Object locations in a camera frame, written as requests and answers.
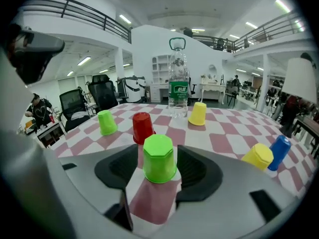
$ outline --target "checkered tablecloth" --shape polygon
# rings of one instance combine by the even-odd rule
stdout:
[[[55,143],[52,146],[55,154],[58,157],[83,155],[134,144],[132,117],[137,112],[149,113],[156,133],[166,134],[172,139],[175,159],[179,144],[241,159],[256,143],[270,146],[281,134],[275,121],[256,111],[208,108],[204,126],[194,126],[188,123],[187,118],[172,119],[165,105],[123,104],[110,111],[118,125],[116,133],[102,136],[97,117],[91,118]],[[274,172],[267,170],[266,173],[300,197],[311,181],[316,165],[309,150],[294,137],[291,144],[291,150],[279,169]],[[139,146],[138,167],[126,191],[133,232],[147,237],[174,213],[174,200],[180,190],[181,179],[178,172],[165,184],[153,184],[144,178],[142,166],[143,147]]]

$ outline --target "yellow cup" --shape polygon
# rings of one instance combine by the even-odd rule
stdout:
[[[242,158],[242,161],[250,163],[260,170],[264,171],[271,162],[274,156],[270,148],[262,143],[255,144],[251,150]]]
[[[206,104],[196,102],[188,121],[193,125],[205,125]]]

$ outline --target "green label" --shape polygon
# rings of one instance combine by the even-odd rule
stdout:
[[[170,82],[168,93],[175,100],[187,99],[188,82]]]

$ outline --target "large transparent bottle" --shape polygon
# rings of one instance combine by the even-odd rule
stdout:
[[[182,118],[187,114],[189,82],[186,55],[183,52],[186,40],[181,37],[172,38],[169,40],[169,46],[173,52],[168,65],[168,112],[173,118]]]

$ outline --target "blue cup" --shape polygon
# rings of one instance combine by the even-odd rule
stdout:
[[[276,141],[270,146],[273,152],[274,160],[268,166],[268,169],[276,171],[280,163],[284,160],[285,156],[289,152],[291,143],[284,135],[279,135]]]

